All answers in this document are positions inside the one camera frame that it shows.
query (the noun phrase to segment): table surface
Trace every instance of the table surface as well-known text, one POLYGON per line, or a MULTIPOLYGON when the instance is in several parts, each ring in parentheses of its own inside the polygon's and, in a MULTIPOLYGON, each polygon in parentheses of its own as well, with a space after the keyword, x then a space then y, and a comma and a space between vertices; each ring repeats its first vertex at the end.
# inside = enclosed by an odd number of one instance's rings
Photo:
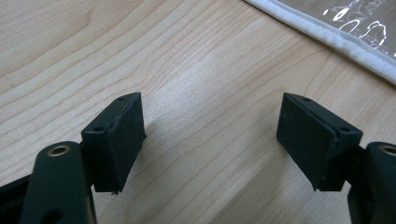
POLYGON ((99 223, 349 223, 276 141, 283 92, 394 142, 395 87, 240 0, 2 1, 0 185, 142 92, 148 138, 99 223))

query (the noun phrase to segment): wood grain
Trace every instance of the wood grain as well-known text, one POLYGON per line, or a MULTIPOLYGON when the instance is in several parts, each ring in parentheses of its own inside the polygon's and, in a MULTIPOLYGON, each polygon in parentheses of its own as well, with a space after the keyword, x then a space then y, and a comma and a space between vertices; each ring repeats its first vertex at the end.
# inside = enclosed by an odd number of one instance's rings
POLYGON ((349 223, 275 139, 284 91, 394 143, 395 88, 243 1, 2 1, 0 185, 141 91, 148 138, 99 223, 349 223))

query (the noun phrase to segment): black plastic arm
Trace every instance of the black plastic arm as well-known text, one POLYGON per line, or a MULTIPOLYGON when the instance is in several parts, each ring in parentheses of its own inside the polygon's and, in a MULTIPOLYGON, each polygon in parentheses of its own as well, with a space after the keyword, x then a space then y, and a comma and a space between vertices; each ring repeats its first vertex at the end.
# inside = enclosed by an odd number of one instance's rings
POLYGON ((44 148, 31 175, 0 188, 0 223, 96 223, 91 186, 121 192, 146 138, 140 92, 113 101, 81 135, 44 148))
POLYGON ((396 146, 359 146, 362 131, 306 97, 284 93, 276 137, 314 189, 348 181, 354 224, 396 223, 396 146))

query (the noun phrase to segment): screw hole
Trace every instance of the screw hole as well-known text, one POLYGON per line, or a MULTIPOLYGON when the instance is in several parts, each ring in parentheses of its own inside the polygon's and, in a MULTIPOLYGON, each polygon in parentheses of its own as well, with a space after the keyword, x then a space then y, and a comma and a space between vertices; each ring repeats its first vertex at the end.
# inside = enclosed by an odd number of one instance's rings
POLYGON ((59 210, 51 210, 41 219, 42 224, 54 224, 59 222, 64 214, 59 210))
POLYGON ((51 157, 62 156, 63 154, 67 153, 70 150, 70 146, 57 146, 53 147, 47 152, 47 155, 51 157))
POLYGON ((346 133, 350 132, 350 130, 346 127, 341 127, 340 130, 346 133))
POLYGON ((104 129, 104 127, 96 127, 96 128, 94 128, 93 130, 94 130, 95 132, 101 132, 103 129, 104 129))
POLYGON ((396 147, 390 147, 390 146, 381 146, 380 149, 389 154, 390 156, 396 157, 396 147))

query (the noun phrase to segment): white fabric edge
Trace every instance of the white fabric edge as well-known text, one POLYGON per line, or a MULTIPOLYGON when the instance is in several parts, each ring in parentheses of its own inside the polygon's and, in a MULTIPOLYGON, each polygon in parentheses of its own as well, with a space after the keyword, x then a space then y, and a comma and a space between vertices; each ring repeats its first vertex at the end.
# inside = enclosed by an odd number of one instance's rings
POLYGON ((244 0, 276 19, 301 30, 315 39, 345 53, 352 60, 396 85, 396 61, 324 21, 304 14, 277 0, 244 0))

